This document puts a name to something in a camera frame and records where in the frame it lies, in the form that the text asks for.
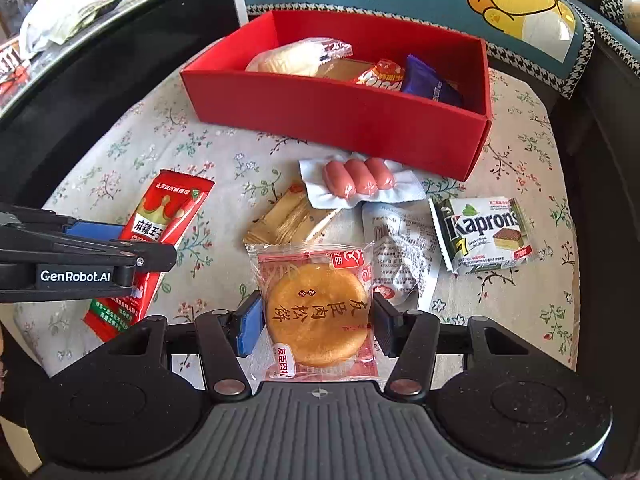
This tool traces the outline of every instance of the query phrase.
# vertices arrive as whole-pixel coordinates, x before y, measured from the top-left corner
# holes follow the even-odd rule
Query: red label
[[[513,257],[516,260],[519,260],[519,259],[524,258],[525,256],[527,256],[527,254],[531,254],[531,251],[532,251],[531,246],[528,245],[526,247],[523,247],[523,248],[518,249],[517,251],[515,251],[513,253]]]
[[[367,265],[362,268],[362,281],[368,282],[372,278],[373,271],[371,270],[371,266]]]
[[[331,261],[334,269],[351,269],[364,265],[364,256],[359,249],[343,251],[341,253],[331,253]]]
[[[396,292],[391,287],[386,285],[376,285],[375,287],[373,287],[373,291],[382,294],[385,300],[390,300],[396,295]]]

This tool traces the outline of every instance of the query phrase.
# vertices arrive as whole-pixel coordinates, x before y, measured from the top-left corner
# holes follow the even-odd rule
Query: yellow cartoon cat
[[[564,61],[575,18],[560,0],[467,0],[492,27]]]

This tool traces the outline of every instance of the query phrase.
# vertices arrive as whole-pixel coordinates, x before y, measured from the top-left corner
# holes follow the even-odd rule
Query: red sausage
[[[372,156],[365,161],[365,164],[367,165],[367,168],[369,168],[373,178],[376,179],[378,189],[391,189],[396,185],[396,180],[394,179],[391,171],[389,171],[384,160],[377,158],[376,156]]]
[[[365,163],[357,158],[350,158],[344,163],[344,167],[347,169],[354,184],[356,185],[356,192],[362,195],[373,195],[378,190],[376,179],[366,167]]]
[[[329,191],[337,197],[349,198],[356,193],[353,179],[344,168],[344,164],[337,160],[332,160],[322,168],[322,179]]]

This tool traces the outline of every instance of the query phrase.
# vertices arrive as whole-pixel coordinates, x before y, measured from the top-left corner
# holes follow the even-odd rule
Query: red cardboard box
[[[408,54],[463,95],[465,109],[325,78],[245,72],[260,52],[309,37],[351,43],[353,59]],[[274,10],[227,36],[182,70],[198,118],[370,156],[466,180],[491,127],[484,41],[431,25],[355,14]]]

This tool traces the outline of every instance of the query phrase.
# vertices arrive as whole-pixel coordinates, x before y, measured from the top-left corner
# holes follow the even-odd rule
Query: round black disc
[[[31,399],[26,422],[44,460],[118,469],[177,446],[201,410],[200,393],[186,380],[144,356],[120,356],[81,360],[56,375]]]
[[[581,462],[600,449],[611,425],[603,397],[547,359],[500,361],[440,390],[436,414],[454,441],[489,462],[529,468]]]

